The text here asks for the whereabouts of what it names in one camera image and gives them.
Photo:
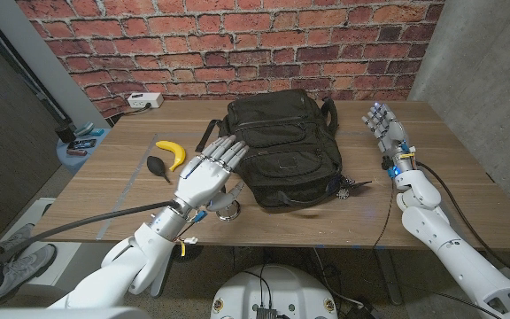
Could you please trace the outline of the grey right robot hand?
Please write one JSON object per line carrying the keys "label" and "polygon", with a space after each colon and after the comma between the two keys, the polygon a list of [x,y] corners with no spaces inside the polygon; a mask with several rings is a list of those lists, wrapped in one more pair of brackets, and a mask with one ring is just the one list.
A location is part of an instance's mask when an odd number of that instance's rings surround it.
{"label": "grey right robot hand", "polygon": [[416,169],[414,148],[408,144],[404,126],[387,104],[374,102],[362,121],[376,138],[382,153],[382,169],[391,178]]}

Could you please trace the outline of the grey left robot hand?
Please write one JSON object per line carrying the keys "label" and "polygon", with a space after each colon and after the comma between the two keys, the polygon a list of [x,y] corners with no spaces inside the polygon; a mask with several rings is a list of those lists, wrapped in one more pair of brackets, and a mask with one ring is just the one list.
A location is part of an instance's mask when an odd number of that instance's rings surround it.
{"label": "grey left robot hand", "polygon": [[249,146],[245,141],[237,142],[235,135],[223,136],[194,157],[180,172],[174,193],[179,214],[188,214],[201,206],[213,212],[230,206],[243,183],[238,183],[230,192],[221,189],[247,151]]}

